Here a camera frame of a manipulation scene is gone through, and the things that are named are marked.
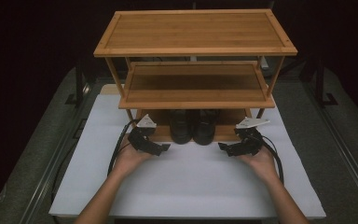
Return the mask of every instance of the human hand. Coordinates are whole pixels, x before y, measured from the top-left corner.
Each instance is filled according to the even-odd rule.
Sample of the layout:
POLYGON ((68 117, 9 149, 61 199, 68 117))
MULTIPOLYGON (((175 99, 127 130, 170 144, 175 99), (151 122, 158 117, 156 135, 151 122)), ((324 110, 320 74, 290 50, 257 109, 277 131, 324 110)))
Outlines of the human hand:
POLYGON ((128 140, 128 135, 123 138, 120 151, 117 154, 115 165, 111 174, 126 177, 132 173, 143 161, 152 157, 151 154, 136 150, 128 140))
POLYGON ((275 170, 274 158, 264 146, 254 156, 240 155, 237 158, 247 163, 265 183, 274 178, 279 178, 275 170))

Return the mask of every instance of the black cable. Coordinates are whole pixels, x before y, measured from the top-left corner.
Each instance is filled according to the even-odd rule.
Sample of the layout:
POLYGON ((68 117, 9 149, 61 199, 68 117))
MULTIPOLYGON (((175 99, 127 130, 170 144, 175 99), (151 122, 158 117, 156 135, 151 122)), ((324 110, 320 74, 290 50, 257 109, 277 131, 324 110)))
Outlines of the black cable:
POLYGON ((267 139, 272 144, 272 146, 274 147, 275 152, 278 154, 277 148, 275 147, 274 143, 269 138, 267 138, 266 136, 262 136, 262 137, 267 139))
POLYGON ((130 122, 128 122, 128 124, 126 124, 126 126, 124 126, 123 131, 121 131, 120 137, 119 137, 118 140, 117 140, 117 144, 116 144, 115 150, 113 151, 112 159, 110 160, 110 163, 109 163, 109 168, 107 169, 107 173, 108 173, 108 174, 110 174, 110 172, 112 171, 113 165, 115 164, 115 160, 116 160, 117 154, 118 154, 118 152, 121 150, 121 149, 120 149, 120 145, 121 145, 121 142, 123 141, 124 135, 126 134, 126 132, 127 132, 127 130, 129 129, 130 125, 131 125, 133 122, 138 122, 138 121, 139 121, 139 119, 133 119, 133 120, 131 120, 130 122))
POLYGON ((126 144, 126 146, 122 147, 122 148, 118 151, 118 153, 120 153, 121 150, 123 150, 125 147, 129 146, 130 144, 131 144, 131 143, 126 144))
POLYGON ((278 152, 276 151, 276 147, 274 146, 275 150, 269 145, 267 144, 265 141, 263 141, 263 146, 265 146, 269 152, 272 154, 272 156, 274 157, 275 161, 277 162, 278 165, 278 173, 279 173, 279 178, 281 180, 281 182, 284 184, 284 177, 283 177, 283 168, 282 168, 282 162, 281 159, 278 156, 278 152))
MULTIPOLYGON (((53 185, 51 187, 51 196, 50 196, 50 199, 51 199, 51 204, 53 204, 53 201, 55 199, 55 190, 56 190, 56 185, 57 185, 57 180, 58 180, 58 176, 59 176, 59 173, 60 173, 60 170, 62 169, 62 166, 63 166, 63 163, 66 161, 66 159, 68 158, 68 156, 71 154, 71 152, 73 151, 73 149, 76 147, 78 143, 78 140, 76 140, 72 145, 71 147, 68 149, 68 151, 66 152, 65 156, 63 157, 62 161, 60 162, 60 165, 58 167, 58 170, 57 170, 57 173, 56 175, 54 176, 54 181, 53 181, 53 185)), ((52 216, 53 217, 53 220, 54 220, 54 223, 56 224, 59 224, 60 222, 58 221, 58 219, 55 217, 55 216, 52 216)))

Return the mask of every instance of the gray surface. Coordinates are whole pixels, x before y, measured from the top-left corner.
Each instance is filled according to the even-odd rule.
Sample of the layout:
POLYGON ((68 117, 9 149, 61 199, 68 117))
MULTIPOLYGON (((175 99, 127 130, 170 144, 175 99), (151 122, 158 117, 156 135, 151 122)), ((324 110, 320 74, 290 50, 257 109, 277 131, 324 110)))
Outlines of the gray surface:
MULTIPOLYGON (((296 72, 295 69, 289 76, 296 76, 296 72)), ((339 103, 328 106, 326 110, 358 161, 358 109, 341 89, 334 74, 327 71, 325 75, 325 89, 333 93, 339 103)), ((104 81, 93 85, 83 110, 81 113, 77 111, 81 114, 77 116, 77 122, 87 117, 93 97, 103 84, 104 81)), ((282 78, 275 88, 274 98, 287 132, 327 214, 327 218, 313 220, 312 223, 358 223, 358 188, 321 118, 320 109, 307 88, 297 79, 282 78)), ((75 80, 72 72, 58 88, 45 116, 7 181, 7 196, 0 203, 0 223, 20 222, 53 150, 64 132, 70 128, 67 127, 67 123, 73 119, 76 110, 73 105, 65 105, 64 102, 67 96, 74 92, 75 80)), ((69 150, 75 141, 68 142, 63 151, 69 150)), ((49 197, 48 193, 40 208, 34 213, 34 221, 31 223, 54 223, 48 214, 49 197)), ((71 220, 60 219, 60 222, 66 223, 71 220)))

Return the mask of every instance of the white table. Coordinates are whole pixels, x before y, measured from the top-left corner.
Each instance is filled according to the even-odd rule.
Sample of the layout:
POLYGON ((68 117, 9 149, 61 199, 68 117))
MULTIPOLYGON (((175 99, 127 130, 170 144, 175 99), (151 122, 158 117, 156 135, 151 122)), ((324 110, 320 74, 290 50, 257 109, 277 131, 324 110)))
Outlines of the white table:
MULTIPOLYGON (((128 122, 117 109, 119 95, 100 94, 49 213, 77 216, 106 178, 118 137, 128 122)), ((278 108, 264 115, 258 130, 271 139, 282 160, 285 186, 308 218, 325 217, 278 108)), ((115 217, 243 218, 276 217, 268 192, 243 162, 217 143, 171 143, 122 184, 110 211, 115 217)))

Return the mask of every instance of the bamboo shelf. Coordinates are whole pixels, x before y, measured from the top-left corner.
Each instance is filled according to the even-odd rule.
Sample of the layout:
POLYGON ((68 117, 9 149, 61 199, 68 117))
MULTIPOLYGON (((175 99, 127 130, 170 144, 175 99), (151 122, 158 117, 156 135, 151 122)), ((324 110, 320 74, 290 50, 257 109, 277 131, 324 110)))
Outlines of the bamboo shelf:
POLYGON ((132 63, 123 109, 268 108, 257 62, 132 63))
POLYGON ((158 124, 154 141, 171 141, 167 110, 221 109, 214 141, 237 141, 235 124, 250 108, 275 106, 272 91, 284 56, 296 48, 270 9, 117 11, 94 51, 106 59, 121 95, 118 107, 137 109, 158 124), (256 56, 258 61, 132 62, 131 57, 256 56), (266 83, 263 56, 280 60, 266 83), (125 85, 112 58, 124 57, 125 85))

